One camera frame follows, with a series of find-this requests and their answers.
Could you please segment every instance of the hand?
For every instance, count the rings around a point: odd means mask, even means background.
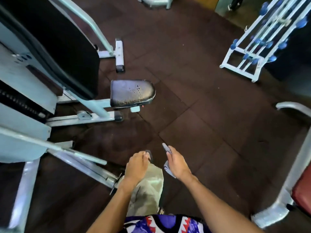
[[[169,169],[174,174],[174,176],[183,181],[188,175],[192,175],[191,171],[184,159],[184,157],[173,147],[169,145],[172,154],[166,153],[167,160],[169,161]]]
[[[124,180],[134,189],[137,184],[144,178],[148,164],[149,155],[145,151],[135,153],[126,164]]]

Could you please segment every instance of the backrest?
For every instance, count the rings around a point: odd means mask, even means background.
[[[0,22],[62,86],[84,100],[97,96],[98,53],[49,0],[0,0]]]

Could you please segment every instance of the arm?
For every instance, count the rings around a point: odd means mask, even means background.
[[[263,233],[255,224],[214,195],[191,174],[183,156],[169,146],[169,168],[185,184],[213,233]]]
[[[123,228],[131,194],[145,176],[148,163],[145,151],[136,153],[130,158],[117,192],[87,233],[117,233]]]

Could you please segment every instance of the machine seat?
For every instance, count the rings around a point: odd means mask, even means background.
[[[309,165],[292,191],[296,204],[311,215],[311,165]]]
[[[99,56],[49,0],[0,0],[0,22],[62,86],[84,100],[97,94]]]
[[[112,80],[110,105],[125,109],[150,103],[156,95],[153,84],[146,80]]]

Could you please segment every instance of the beige pants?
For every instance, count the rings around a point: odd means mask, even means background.
[[[126,216],[157,214],[162,189],[162,169],[150,163],[145,177],[132,193]]]

